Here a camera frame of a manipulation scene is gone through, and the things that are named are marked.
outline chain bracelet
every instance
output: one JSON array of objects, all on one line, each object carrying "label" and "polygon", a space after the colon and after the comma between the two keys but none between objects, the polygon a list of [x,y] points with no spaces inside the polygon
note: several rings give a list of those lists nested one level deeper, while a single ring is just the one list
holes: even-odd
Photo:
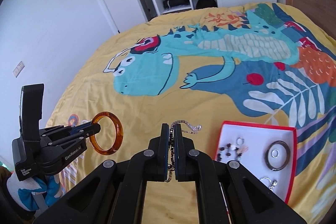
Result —
[{"label": "chain bracelet", "polygon": [[168,142],[168,150],[170,149],[170,160],[171,160],[171,164],[168,164],[168,179],[165,180],[165,182],[170,182],[173,176],[173,171],[175,170],[175,158],[174,158],[174,125],[176,125],[177,123],[184,123],[186,124],[187,127],[189,127],[191,129],[191,131],[186,131],[186,130],[182,130],[182,132],[184,133],[190,133],[190,134],[196,134],[197,131],[201,130],[201,125],[197,125],[192,126],[190,123],[188,123],[186,120],[177,120],[175,122],[172,123],[171,127],[170,127],[170,131],[169,131],[169,142]]}]

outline electrical outlet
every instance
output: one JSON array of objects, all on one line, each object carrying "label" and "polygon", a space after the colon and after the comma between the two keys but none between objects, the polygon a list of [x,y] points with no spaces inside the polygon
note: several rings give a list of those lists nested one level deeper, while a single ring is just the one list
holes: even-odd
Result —
[{"label": "electrical outlet", "polygon": [[25,67],[25,65],[23,65],[22,61],[16,66],[19,71],[22,71],[22,69]]},{"label": "electrical outlet", "polygon": [[25,65],[22,63],[22,61],[16,66],[16,68],[13,70],[13,74],[15,78],[19,75],[19,73],[23,70]]}]

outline bed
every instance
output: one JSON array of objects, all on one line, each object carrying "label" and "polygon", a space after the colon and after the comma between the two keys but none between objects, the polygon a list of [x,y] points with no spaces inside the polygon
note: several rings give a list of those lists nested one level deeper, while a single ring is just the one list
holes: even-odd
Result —
[{"label": "bed", "polygon": [[[161,124],[201,124],[188,135],[214,154],[224,120],[297,128],[288,204],[318,223],[336,198],[336,41],[294,7],[253,3],[157,17],[113,36],[86,62],[47,126],[78,125],[101,111],[124,127],[120,150],[88,149],[61,173],[65,191],[107,159],[128,160]],[[100,122],[108,149],[114,129]],[[198,223],[194,183],[148,183],[143,223]]]}]

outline silver ring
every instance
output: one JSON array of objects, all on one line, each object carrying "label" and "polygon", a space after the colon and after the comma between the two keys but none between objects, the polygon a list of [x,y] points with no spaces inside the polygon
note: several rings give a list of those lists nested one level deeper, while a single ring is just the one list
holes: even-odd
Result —
[{"label": "silver ring", "polygon": [[279,155],[280,155],[279,150],[277,150],[277,149],[272,150],[272,152],[271,152],[272,158],[277,158],[277,157],[279,157]]},{"label": "silver ring", "polygon": [[242,137],[239,137],[239,138],[236,140],[237,145],[243,145],[244,142],[245,142],[245,140],[244,140],[244,138],[242,138]]}]

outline folded clothes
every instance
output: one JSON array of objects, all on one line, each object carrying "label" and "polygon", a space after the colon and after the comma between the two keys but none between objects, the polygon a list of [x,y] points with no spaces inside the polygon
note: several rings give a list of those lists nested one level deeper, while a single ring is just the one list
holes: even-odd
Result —
[{"label": "folded clothes", "polygon": [[187,5],[189,4],[189,0],[164,0],[163,7],[165,9],[170,9],[171,7],[175,7],[178,5]]}]

